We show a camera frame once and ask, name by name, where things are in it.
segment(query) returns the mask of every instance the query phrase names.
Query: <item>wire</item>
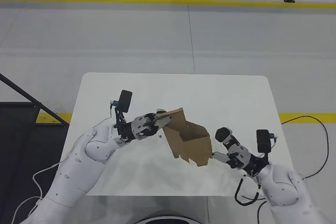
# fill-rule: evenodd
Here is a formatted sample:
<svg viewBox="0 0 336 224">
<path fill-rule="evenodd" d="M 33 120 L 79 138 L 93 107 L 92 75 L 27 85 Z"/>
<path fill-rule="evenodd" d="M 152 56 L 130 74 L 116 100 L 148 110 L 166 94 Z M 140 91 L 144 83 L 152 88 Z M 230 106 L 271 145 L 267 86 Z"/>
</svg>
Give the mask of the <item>wire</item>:
<svg viewBox="0 0 336 224">
<path fill-rule="evenodd" d="M 110 118 L 112 118 L 112 113 L 111 113 L 111 116 L 110 116 L 109 118 L 105 118 L 105 119 L 103 119 L 101 122 L 99 122 L 98 124 L 96 124 L 96 125 L 93 126 L 92 128 L 97 127 L 99 124 L 101 124 L 102 122 L 104 122 L 105 120 L 108 120 L 108 119 L 110 119 Z M 44 170 L 40 170 L 39 172 L 36 172 L 36 173 L 32 176 L 32 180 L 34 181 L 34 183 L 36 184 L 36 186 L 39 188 L 40 196 L 33 196 L 33 197 L 31 197 L 31 198 L 27 198 L 26 200 L 24 200 L 23 202 L 21 202 L 21 204 L 20 204 L 20 205 L 16 208 L 16 210 L 15 210 L 15 213 L 14 213 L 14 215 L 13 215 L 13 217 L 12 217 L 11 224 L 13 224 L 13 222 L 14 222 L 14 220 L 15 220 L 16 213 L 17 213 L 18 209 L 19 209 L 25 202 L 27 202 L 28 200 L 33 199 L 33 198 L 39 198 L 38 201 L 43 200 L 43 190 L 42 190 L 40 184 L 36 181 L 35 176 L 36 176 L 37 174 L 39 174 L 39 173 L 42 173 L 42 172 L 47 171 L 47 170 L 49 170 L 49 169 L 52 169 L 52 168 L 54 168 L 54 167 L 60 165 L 60 164 L 63 163 L 64 161 L 66 161 L 66 160 L 69 158 L 69 155 L 71 154 L 71 152 L 73 151 L 73 149 L 75 148 L 75 146 L 77 145 L 78 141 L 81 139 L 82 136 L 83 136 L 83 134 L 80 135 L 80 136 L 75 140 L 75 142 L 74 142 L 74 144 L 73 144 L 73 146 L 72 146 L 70 152 L 66 155 L 66 157 L 65 157 L 64 160 L 62 160 L 62 161 L 60 161 L 60 162 L 58 162 L 58 163 L 56 163 L 56 164 L 50 166 L 49 168 L 46 168 L 46 169 L 44 169 Z M 31 209 L 31 211 L 29 212 L 29 215 L 28 215 L 27 217 L 29 217 L 37 207 L 38 207 L 38 202 L 36 202 L 36 204 L 33 206 L 33 208 Z"/>
<path fill-rule="evenodd" d="M 29 217 L 32 214 L 32 212 L 36 209 L 37 206 L 38 206 L 37 204 L 35 206 L 33 206 L 33 208 L 30 210 L 29 214 L 27 215 L 27 217 Z"/>
<path fill-rule="evenodd" d="M 27 198 L 25 201 L 21 202 L 21 204 L 19 204 L 19 206 L 17 206 L 17 208 L 16 208 L 16 210 L 15 210 L 15 213 L 13 214 L 11 224 L 13 224 L 13 222 L 15 221 L 15 217 L 16 217 L 16 213 L 17 213 L 18 209 L 19 209 L 25 202 L 27 202 L 28 200 L 34 199 L 34 198 L 40 198 L 40 197 L 39 197 L 39 196 L 33 196 L 33 197 L 31 197 L 31 198 Z"/>
<path fill-rule="evenodd" d="M 261 204 L 259 205 L 258 212 L 256 213 L 256 218 L 257 218 L 257 220 L 258 220 L 258 224 L 260 224 L 260 218 L 259 218 L 259 216 L 260 216 L 260 210 L 261 210 L 262 206 L 266 204 L 266 202 L 267 202 L 267 201 L 265 201 L 265 202 L 263 202 L 263 203 L 261 203 Z"/>
<path fill-rule="evenodd" d="M 325 159 L 324 164 L 321 166 L 321 168 L 320 168 L 317 172 L 315 172 L 315 173 L 313 173 L 313 174 L 311 174 L 311 175 L 309 175 L 309 176 L 303 178 L 303 180 L 304 180 L 304 179 L 311 178 L 311 177 L 315 176 L 316 174 L 318 174 L 318 173 L 325 167 L 325 165 L 326 165 L 326 163 L 327 163 L 327 161 L 328 161 L 328 159 L 329 159 L 329 154 L 330 154 L 330 143 L 329 143 L 329 134 L 328 134 L 328 131 L 327 131 L 327 129 L 326 129 L 324 123 L 322 123 L 319 119 L 317 119 L 317 118 L 315 118 L 315 117 L 313 117 L 313 116 L 308 116 L 308 115 L 298 116 L 298 117 L 293 118 L 293 119 L 291 119 L 291 120 L 287 120 L 286 122 L 283 122 L 283 123 L 281 123 L 281 124 L 286 124 L 286 123 L 288 123 L 288 122 L 291 122 L 291 121 L 293 121 L 293 120 L 300 119 L 300 118 L 312 118 L 312 119 L 317 120 L 317 121 L 323 126 L 323 128 L 324 128 L 324 130 L 325 130 L 325 134 L 326 134 L 326 143 L 327 143 L 327 154 L 326 154 L 326 159 Z"/>
<path fill-rule="evenodd" d="M 308 115 L 298 116 L 298 117 L 296 117 L 296 118 L 287 120 L 287 121 L 285 121 L 285 122 L 283 122 L 283 123 L 281 123 L 281 124 L 286 124 L 286 123 L 289 123 L 289 122 L 291 122 L 291 121 L 293 121 L 293 120 L 297 120 L 297 119 L 300 119 L 300 118 L 312 118 L 312 119 L 317 120 L 317 121 L 323 126 L 323 128 L 324 128 L 324 130 L 325 130 L 325 134 L 326 134 L 326 143 L 327 143 L 327 154 L 326 154 L 325 162 L 323 163 L 323 165 L 321 166 L 321 168 L 320 168 L 317 172 L 315 172 L 315 173 L 313 173 L 313 174 L 311 174 L 311 175 L 309 175 L 309 176 L 303 178 L 303 180 L 304 180 L 304 179 L 311 178 L 311 177 L 315 176 L 316 174 L 318 174 L 318 173 L 325 167 L 325 165 L 326 165 L 326 163 L 327 163 L 327 161 L 328 161 L 328 159 L 329 159 L 329 154 L 330 154 L 330 143 L 329 143 L 329 134 L 328 134 L 328 131 L 327 131 L 327 129 L 326 129 L 324 123 L 322 123 L 321 120 L 319 120 L 319 119 L 317 119 L 317 118 L 315 118 L 315 117 L 313 117 L 313 116 L 308 116 Z M 263 203 L 261 203 L 260 206 L 259 206 L 259 208 L 258 208 L 258 212 L 257 212 L 257 220 L 258 220 L 258 224 L 260 224 L 260 220 L 259 220 L 260 209 L 262 208 L 262 206 L 263 206 L 264 204 L 266 204 L 266 201 L 263 202 Z"/>
<path fill-rule="evenodd" d="M 241 206 L 249 206 L 249 205 L 253 204 L 254 202 L 256 202 L 256 201 L 258 200 L 258 197 L 259 197 L 259 191 L 256 192 L 254 199 L 252 199 L 251 201 L 246 202 L 246 203 L 243 203 L 243 202 L 239 201 L 238 198 L 237 198 L 237 195 L 238 195 L 238 193 L 239 193 L 239 190 L 240 190 L 240 188 L 241 188 L 241 185 L 242 185 L 242 182 L 243 182 L 243 181 L 244 181 L 244 179 L 241 178 L 241 179 L 240 179 L 240 182 L 239 182 L 239 185 L 237 186 L 237 189 L 236 189 L 236 191 L 235 191 L 234 198 L 235 198 L 235 201 L 236 201 L 239 205 L 241 205 Z"/>
<path fill-rule="evenodd" d="M 253 200 L 253 198 L 248 198 L 246 196 L 241 196 L 242 198 L 245 198 L 247 200 Z"/>
</svg>

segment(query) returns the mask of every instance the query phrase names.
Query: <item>concrete floor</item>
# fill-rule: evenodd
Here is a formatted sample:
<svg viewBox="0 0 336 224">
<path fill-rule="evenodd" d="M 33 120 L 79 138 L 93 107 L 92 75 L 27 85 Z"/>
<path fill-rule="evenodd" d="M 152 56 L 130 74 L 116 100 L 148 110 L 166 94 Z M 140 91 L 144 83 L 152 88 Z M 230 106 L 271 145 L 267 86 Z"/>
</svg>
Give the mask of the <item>concrete floor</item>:
<svg viewBox="0 0 336 224">
<path fill-rule="evenodd" d="M 336 10 L 0 5 L 0 72 L 58 113 L 72 112 L 86 72 L 264 75 L 280 113 L 336 113 Z M 25 99 L 0 83 L 0 101 Z M 336 223 L 336 124 L 326 127 L 330 160 L 306 182 Z M 312 173 L 326 155 L 323 129 L 284 131 L 295 169 Z M 204 223 L 256 223 L 257 206 L 220 197 L 86 197 L 69 221 L 132 223 L 170 211 Z M 261 221 L 274 223 L 266 207 Z"/>
</svg>

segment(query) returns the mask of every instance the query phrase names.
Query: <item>yellow tape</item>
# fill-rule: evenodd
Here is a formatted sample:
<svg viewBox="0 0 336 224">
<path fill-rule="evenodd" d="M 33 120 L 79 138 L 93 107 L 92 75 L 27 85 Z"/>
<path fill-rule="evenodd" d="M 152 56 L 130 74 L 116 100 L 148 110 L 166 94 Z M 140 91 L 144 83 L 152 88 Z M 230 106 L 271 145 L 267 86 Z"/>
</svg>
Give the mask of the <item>yellow tape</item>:
<svg viewBox="0 0 336 224">
<path fill-rule="evenodd" d="M 70 123 L 71 122 L 71 117 L 72 113 L 58 113 L 62 119 L 64 119 L 66 122 Z M 323 123 L 335 123 L 336 124 L 336 113 L 279 113 L 280 116 L 280 121 L 281 123 L 296 118 L 298 116 L 303 116 L 303 115 L 309 115 L 309 116 L 314 116 L 317 119 L 321 120 Z M 41 113 L 38 116 L 38 119 L 36 120 L 36 123 L 60 123 L 58 120 L 54 119 L 51 115 L 47 113 Z M 311 123 L 318 123 L 316 120 L 311 119 L 311 118 L 300 118 L 297 120 L 294 120 L 290 123 L 305 123 L 305 124 L 311 124 Z"/>
<path fill-rule="evenodd" d="M 280 113 L 280 121 L 281 123 L 296 118 L 298 116 L 313 116 L 319 120 L 321 120 L 322 123 L 336 123 L 336 113 Z M 318 123 L 317 120 L 311 119 L 311 118 L 300 118 L 296 119 L 294 121 L 291 121 L 289 123 Z"/>
<path fill-rule="evenodd" d="M 72 113 L 58 113 L 57 115 L 59 115 L 59 117 L 62 118 L 65 122 L 71 122 Z M 40 113 L 38 118 L 36 119 L 36 123 L 59 124 L 60 122 L 47 113 Z"/>
<path fill-rule="evenodd" d="M 229 0 L 0 0 L 0 2 L 63 2 L 63 3 L 140 3 L 140 4 L 196 4 L 205 6 L 278 7 L 278 8 L 330 8 L 336 3 L 249 2 Z"/>
</svg>

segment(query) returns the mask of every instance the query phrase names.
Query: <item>black fabric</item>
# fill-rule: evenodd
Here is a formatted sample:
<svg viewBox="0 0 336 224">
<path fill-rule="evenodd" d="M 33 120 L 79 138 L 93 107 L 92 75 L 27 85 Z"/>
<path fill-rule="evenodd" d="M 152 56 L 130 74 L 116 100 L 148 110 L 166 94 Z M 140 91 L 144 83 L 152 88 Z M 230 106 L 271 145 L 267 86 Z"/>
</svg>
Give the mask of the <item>black fabric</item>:
<svg viewBox="0 0 336 224">
<path fill-rule="evenodd" d="M 59 162 L 68 127 L 35 124 L 40 109 L 30 102 L 0 102 L 0 224 L 10 224 L 17 206 L 39 196 L 32 175 Z M 57 167 L 36 176 L 49 190 Z M 24 220 L 36 199 L 20 207 L 14 223 Z"/>
<path fill-rule="evenodd" d="M 38 112 L 32 103 L 0 103 L 0 218 Z"/>
<path fill-rule="evenodd" d="M 25 199 L 39 196 L 40 192 L 32 180 L 32 176 L 43 169 L 60 161 L 68 128 L 61 124 L 37 124 L 27 145 L 27 150 L 18 167 L 18 175 L 13 184 L 13 191 L 4 209 L 0 224 L 11 223 L 17 206 Z M 43 190 L 48 192 L 58 167 L 36 175 L 36 181 Z M 32 199 L 20 207 L 15 222 L 22 222 L 29 214 L 37 199 Z"/>
</svg>

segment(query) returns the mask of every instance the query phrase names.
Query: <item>floor seam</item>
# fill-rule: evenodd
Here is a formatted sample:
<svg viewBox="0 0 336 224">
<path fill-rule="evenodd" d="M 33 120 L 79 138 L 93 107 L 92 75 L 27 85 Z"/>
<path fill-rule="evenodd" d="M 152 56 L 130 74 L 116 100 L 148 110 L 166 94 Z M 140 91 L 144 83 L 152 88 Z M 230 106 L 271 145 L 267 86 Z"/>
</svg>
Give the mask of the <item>floor seam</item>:
<svg viewBox="0 0 336 224">
<path fill-rule="evenodd" d="M 190 30 L 190 43 L 192 45 L 192 57 L 193 57 L 193 74 L 195 74 L 195 62 L 194 62 L 194 52 L 193 52 L 193 38 L 192 38 L 192 27 L 190 25 L 190 13 L 189 13 L 189 5 L 188 6 L 188 19 L 189 19 L 189 30 Z"/>
<path fill-rule="evenodd" d="M 14 23 L 16 22 L 16 20 L 17 20 L 17 18 L 18 18 L 18 15 L 20 14 L 21 10 L 22 10 L 22 8 L 20 8 L 20 10 L 18 11 L 18 13 L 17 13 L 15 19 L 13 20 L 13 22 L 12 22 L 10 28 L 7 30 L 7 32 L 6 32 L 5 36 L 4 36 L 4 38 L 2 39 L 2 41 L 1 41 L 1 43 L 0 43 L 0 48 L 1 48 L 2 45 L 4 44 L 4 41 L 5 41 L 6 37 L 7 37 L 7 35 L 9 34 L 10 30 L 12 29 Z"/>
<path fill-rule="evenodd" d="M 207 213 L 208 213 L 208 223 L 211 222 L 210 216 L 209 216 L 209 205 L 208 205 L 208 197 L 207 198 Z"/>
</svg>

